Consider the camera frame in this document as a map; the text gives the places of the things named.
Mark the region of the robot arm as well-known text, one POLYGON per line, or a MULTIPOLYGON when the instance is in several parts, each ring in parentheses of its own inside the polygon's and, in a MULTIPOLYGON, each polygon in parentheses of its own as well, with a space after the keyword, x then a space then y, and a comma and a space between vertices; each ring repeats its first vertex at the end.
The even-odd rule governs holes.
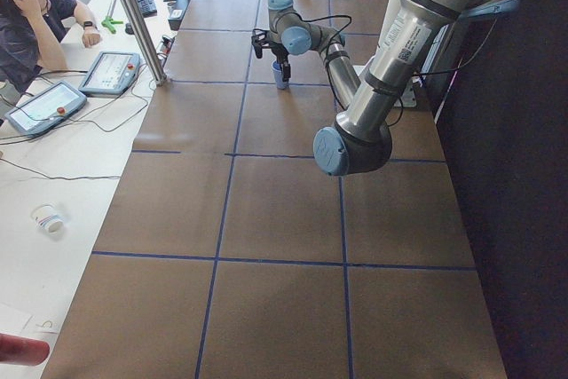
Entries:
POLYGON ((269 27, 254 30, 257 57, 269 49, 285 80, 291 76, 289 55, 315 51, 322 59, 335 95, 343 105, 330 127, 313 140, 314 158, 331 176, 380 169, 390 158, 388 113, 413 74, 423 65, 439 30, 457 20, 497 17, 520 0, 391 0, 398 6, 375 55, 358 74, 338 29, 311 24, 294 9, 293 0, 268 0, 269 27))

